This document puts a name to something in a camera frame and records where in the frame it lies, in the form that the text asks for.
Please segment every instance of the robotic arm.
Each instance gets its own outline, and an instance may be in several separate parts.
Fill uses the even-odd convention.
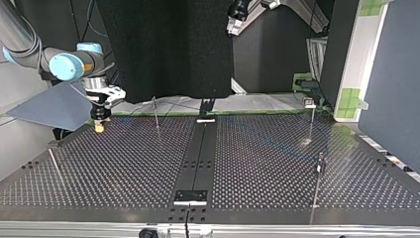
[[[0,0],[0,41],[5,58],[24,67],[51,72],[60,80],[82,78],[87,98],[92,103],[91,118],[97,132],[111,115],[111,107],[126,96],[120,87],[109,85],[102,47],[96,43],[79,43],[75,52],[43,48],[31,24],[21,17],[10,0]]]

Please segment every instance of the metal pole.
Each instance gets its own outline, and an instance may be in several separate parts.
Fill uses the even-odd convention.
[[[154,102],[155,120],[157,122],[157,128],[158,128],[158,105],[157,105],[157,98],[154,96],[152,98],[152,101]]]
[[[10,0],[0,0],[0,41],[13,52],[26,51],[33,42],[27,23]]]

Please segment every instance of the metal table surface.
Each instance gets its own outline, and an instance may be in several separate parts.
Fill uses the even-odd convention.
[[[420,184],[328,116],[195,119],[81,129],[52,150],[58,169],[45,152],[0,181],[0,220],[420,226]],[[207,205],[173,205],[186,189],[208,191]]]

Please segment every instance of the yellow tip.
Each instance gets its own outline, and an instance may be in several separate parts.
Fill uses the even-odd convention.
[[[105,128],[103,125],[95,125],[95,132],[102,133],[105,131]]]

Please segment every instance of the light blue joint cap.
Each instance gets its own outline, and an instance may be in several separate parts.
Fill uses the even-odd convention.
[[[77,44],[78,52],[93,52],[96,54],[104,55],[102,47],[98,43],[79,43]]]
[[[12,58],[12,56],[10,56],[10,52],[4,47],[3,47],[3,55],[4,55],[4,58],[7,61],[18,64],[18,63],[15,62],[15,60]]]
[[[72,54],[57,54],[50,60],[50,71],[60,80],[79,79],[84,74],[83,61]]]

